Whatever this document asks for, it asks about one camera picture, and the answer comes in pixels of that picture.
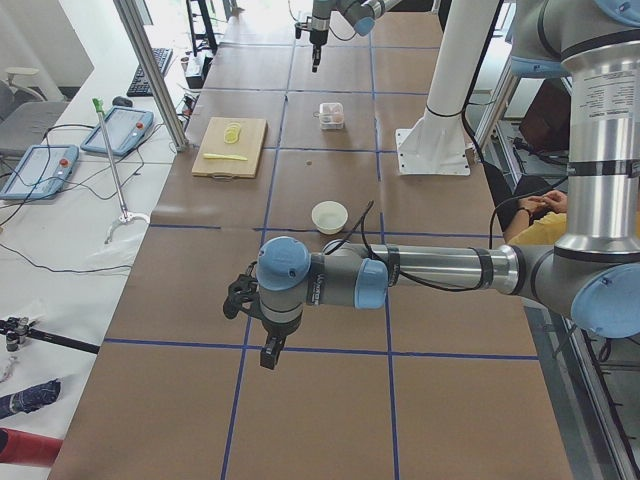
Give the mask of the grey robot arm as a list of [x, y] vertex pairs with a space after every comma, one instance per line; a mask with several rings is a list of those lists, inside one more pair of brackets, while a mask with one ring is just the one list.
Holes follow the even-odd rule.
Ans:
[[377, 309], [402, 280], [460, 293], [493, 289], [536, 301], [606, 338], [639, 331], [639, 5], [520, 1], [511, 68], [571, 80], [566, 215], [547, 195], [499, 200], [502, 245], [445, 248], [334, 240], [318, 253], [281, 236], [229, 286], [224, 315], [245, 313], [276, 357], [303, 309]]
[[[359, 36], [368, 35], [375, 20], [386, 12], [385, 1], [313, 1], [311, 17], [298, 22], [299, 38], [309, 32], [313, 46], [312, 71], [320, 65], [333, 11], [339, 12]], [[356, 309], [377, 309], [387, 297], [389, 260], [376, 258], [371, 247], [333, 241], [320, 253], [291, 237], [269, 240], [257, 258], [259, 310], [267, 339], [260, 353], [260, 365], [275, 369], [286, 339], [299, 327], [305, 305], [339, 305]]]

